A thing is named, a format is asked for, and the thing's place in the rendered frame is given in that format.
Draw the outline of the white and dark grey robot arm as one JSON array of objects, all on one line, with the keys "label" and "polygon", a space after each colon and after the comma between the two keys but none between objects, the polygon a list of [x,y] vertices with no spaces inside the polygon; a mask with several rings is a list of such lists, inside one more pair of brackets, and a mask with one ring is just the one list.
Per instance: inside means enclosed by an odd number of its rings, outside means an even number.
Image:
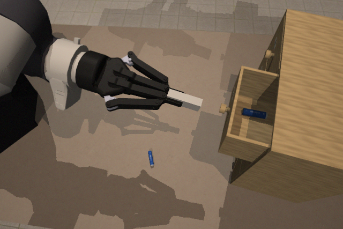
[{"label": "white and dark grey robot arm", "polygon": [[12,91],[23,73],[49,82],[57,109],[68,109],[81,96],[76,69],[87,51],[80,38],[52,35],[40,0],[0,0],[0,97]]}]

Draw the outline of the small wooden chest of drawers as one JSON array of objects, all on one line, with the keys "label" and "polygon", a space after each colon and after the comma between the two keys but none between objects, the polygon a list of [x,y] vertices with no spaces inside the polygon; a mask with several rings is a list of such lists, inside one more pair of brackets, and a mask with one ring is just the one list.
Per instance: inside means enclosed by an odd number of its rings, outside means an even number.
[{"label": "small wooden chest of drawers", "polygon": [[343,20],[284,18],[271,147],[230,184],[294,203],[341,195]]}]

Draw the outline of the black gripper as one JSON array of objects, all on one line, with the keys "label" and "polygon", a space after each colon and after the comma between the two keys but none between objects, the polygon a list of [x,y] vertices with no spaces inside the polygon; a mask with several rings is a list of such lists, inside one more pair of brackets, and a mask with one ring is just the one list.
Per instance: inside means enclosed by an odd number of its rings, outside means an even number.
[{"label": "black gripper", "polygon": [[[130,71],[126,64],[150,79]],[[158,110],[164,103],[198,112],[203,101],[170,88],[167,76],[138,59],[132,51],[123,58],[87,51],[78,63],[76,84],[104,98],[109,112],[117,109]],[[145,99],[113,97],[123,93]]]}]

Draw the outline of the blue aa battery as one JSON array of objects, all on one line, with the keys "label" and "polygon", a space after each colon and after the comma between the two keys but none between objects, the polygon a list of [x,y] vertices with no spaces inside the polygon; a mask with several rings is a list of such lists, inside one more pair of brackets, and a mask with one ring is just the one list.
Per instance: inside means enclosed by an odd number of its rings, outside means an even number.
[{"label": "blue aa battery", "polygon": [[267,116],[268,116],[267,112],[261,112],[258,110],[247,109],[247,108],[243,109],[242,115],[257,117],[261,119],[267,119]]}]

